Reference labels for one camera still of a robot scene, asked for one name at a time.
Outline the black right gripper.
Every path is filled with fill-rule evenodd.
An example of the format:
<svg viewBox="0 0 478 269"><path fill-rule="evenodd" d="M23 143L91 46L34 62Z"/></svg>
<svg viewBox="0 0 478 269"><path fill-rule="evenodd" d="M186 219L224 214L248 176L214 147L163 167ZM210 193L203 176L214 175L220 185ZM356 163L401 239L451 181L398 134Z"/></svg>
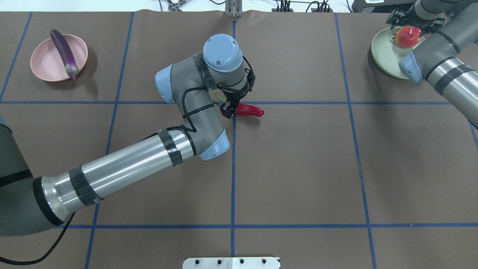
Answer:
<svg viewBox="0 0 478 269"><path fill-rule="evenodd" d="M420 29L420 36L424 34L432 34L444 25L444 18L435 19L423 19L419 17L414 11L405 11L400 8L394 9L387 17L386 24L389 24L390 29L394 29L396 26L413 26Z"/></svg>

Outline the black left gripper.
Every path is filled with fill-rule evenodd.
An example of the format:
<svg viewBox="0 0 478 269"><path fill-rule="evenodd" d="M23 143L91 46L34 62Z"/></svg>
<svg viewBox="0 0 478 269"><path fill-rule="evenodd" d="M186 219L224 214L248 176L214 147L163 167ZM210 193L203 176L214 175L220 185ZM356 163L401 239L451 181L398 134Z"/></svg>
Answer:
<svg viewBox="0 0 478 269"><path fill-rule="evenodd" d="M236 113L241 99L244 98L248 92L249 90L231 90L223 88L223 94L226 97L226 101L220 106L222 116L231 119Z"/></svg>

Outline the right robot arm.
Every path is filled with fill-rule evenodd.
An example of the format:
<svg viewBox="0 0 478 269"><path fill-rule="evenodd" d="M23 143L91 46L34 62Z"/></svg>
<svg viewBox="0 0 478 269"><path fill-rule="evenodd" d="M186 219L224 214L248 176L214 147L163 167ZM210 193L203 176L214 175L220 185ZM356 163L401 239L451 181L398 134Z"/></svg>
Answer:
<svg viewBox="0 0 478 269"><path fill-rule="evenodd" d="M399 68L412 81L428 82L477 127L478 75L456 56L477 44L476 0L417 0L408 10L394 9L387 24L411 25L430 34L410 51Z"/></svg>

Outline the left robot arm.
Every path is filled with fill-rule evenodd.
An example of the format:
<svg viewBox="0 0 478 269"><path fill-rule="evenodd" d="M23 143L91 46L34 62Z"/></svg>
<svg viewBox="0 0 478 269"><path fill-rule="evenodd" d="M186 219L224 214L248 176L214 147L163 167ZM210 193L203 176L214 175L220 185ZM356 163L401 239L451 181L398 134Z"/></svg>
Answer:
<svg viewBox="0 0 478 269"><path fill-rule="evenodd" d="M201 52L162 69L154 80L161 97L178 106L184 123L58 176L35 178L12 130L1 119L1 236L50 230L78 210L195 155L206 161L229 150L226 130L209 92L224 92L226 102L220 113L231 118L255 80L232 36L211 36Z"/></svg>

